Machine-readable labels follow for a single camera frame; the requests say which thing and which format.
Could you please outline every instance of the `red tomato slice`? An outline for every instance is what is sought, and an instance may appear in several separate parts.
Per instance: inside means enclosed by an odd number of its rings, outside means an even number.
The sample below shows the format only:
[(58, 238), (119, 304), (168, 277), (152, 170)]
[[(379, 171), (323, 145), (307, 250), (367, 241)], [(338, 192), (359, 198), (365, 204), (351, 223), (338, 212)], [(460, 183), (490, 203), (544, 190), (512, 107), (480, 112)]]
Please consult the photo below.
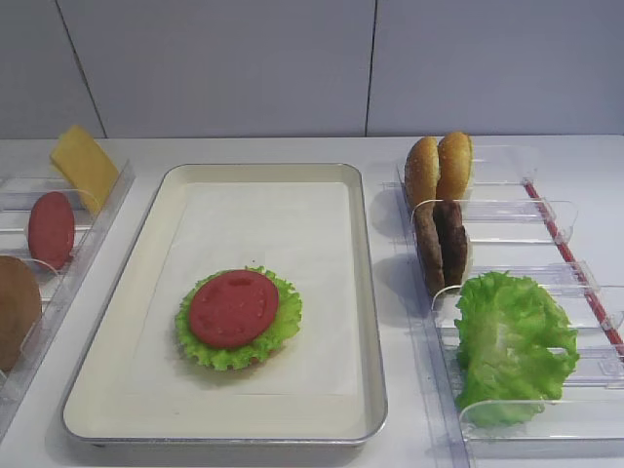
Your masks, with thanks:
[(50, 192), (37, 200), (28, 221), (28, 249), (33, 258), (61, 269), (74, 247), (74, 235), (74, 213), (65, 195)]
[(195, 293), (189, 313), (191, 331), (215, 348), (243, 346), (273, 323), (278, 302), (277, 288), (266, 276), (231, 270)]

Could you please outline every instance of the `food holder rack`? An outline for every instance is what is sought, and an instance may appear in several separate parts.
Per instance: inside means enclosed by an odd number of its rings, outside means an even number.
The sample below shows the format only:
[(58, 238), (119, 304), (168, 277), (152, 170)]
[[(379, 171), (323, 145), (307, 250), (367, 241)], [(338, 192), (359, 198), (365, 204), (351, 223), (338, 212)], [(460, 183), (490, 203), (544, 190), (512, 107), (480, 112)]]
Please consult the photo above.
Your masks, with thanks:
[[(459, 343), (453, 320), (461, 286), (431, 297), (404, 186), (397, 167), (397, 202), (416, 289), (416, 310), (409, 312), (414, 353), (427, 408), (437, 466), (495, 466), (497, 457), (581, 456), (592, 450), (621, 449), (624, 431), (624, 313), (621, 286), (598, 285), (589, 265), (577, 260), (568, 242), (576, 208), (568, 201), (540, 198), (536, 188), (539, 154), (535, 148), (475, 145), (473, 180), (458, 200), (469, 240), (464, 281), (488, 271), (528, 276), (561, 305), (578, 330), (580, 359), (558, 401), (485, 401), (460, 411), (462, 388), (456, 362)], [(480, 427), (486, 411), (540, 408), (528, 422)]]
[[(0, 441), (135, 180), (126, 158), (112, 158), (119, 174), (104, 206), (93, 216), (81, 202), (81, 195), (91, 195), (53, 171), (47, 154), (33, 156), (36, 161), (28, 161), (32, 164), (23, 171), (0, 172), (0, 255), (19, 258), (31, 269), (42, 306), (41, 317), (22, 341), (18, 361), (10, 371), (0, 371)], [(75, 219), (74, 247), (60, 270), (32, 258), (27, 245), (30, 212), (40, 197), (52, 191), (67, 197)]]

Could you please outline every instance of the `white table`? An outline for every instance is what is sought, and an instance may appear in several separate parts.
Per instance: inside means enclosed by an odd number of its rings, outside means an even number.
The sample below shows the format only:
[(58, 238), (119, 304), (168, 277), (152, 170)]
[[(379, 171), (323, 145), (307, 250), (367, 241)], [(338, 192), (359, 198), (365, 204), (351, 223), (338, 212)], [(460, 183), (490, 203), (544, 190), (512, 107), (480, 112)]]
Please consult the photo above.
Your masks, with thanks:
[[(405, 160), (416, 140), (417, 136), (103, 141), (110, 154), (130, 158), (136, 180), (0, 446), (0, 466), (436, 466), (417, 374), (419, 358), (412, 351), (404, 302), (396, 293), (396, 282), (408, 271), (402, 261), (404, 248), (395, 242), (403, 236), (396, 200), (387, 190), (387, 183), (395, 179), (397, 162)], [(499, 136), (476, 137), (475, 141), (539, 148), (543, 153), (536, 182), (540, 195), (570, 200), (579, 208), (572, 251), (588, 261), (599, 283), (624, 284), (624, 221), (619, 215), (624, 199), (624, 136)], [(9, 169), (23, 164), (33, 155), (47, 154), (54, 144), (52, 140), (0, 141), (0, 165)], [(389, 401), (383, 430), (363, 448), (338, 454), (317, 449), (146, 450), (72, 443), (59, 420), (63, 392), (163, 173), (183, 163), (312, 161), (348, 163), (363, 175)], [(540, 460), (530, 463), (542, 465)], [(595, 461), (560, 463), (580, 467)], [(527, 460), (494, 460), (480, 466), (527, 464)], [(624, 454), (602, 459), (600, 464), (602, 468), (622, 466)]]

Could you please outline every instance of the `cheese slice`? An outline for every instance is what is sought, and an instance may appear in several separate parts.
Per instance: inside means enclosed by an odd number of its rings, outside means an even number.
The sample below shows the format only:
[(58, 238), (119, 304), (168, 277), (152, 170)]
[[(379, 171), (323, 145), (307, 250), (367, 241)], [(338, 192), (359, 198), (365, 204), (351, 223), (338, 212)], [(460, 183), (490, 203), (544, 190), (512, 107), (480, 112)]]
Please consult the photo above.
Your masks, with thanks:
[(60, 136), (50, 158), (63, 177), (81, 190), (80, 199), (87, 210), (97, 215), (119, 176), (106, 153), (85, 129), (74, 125)]

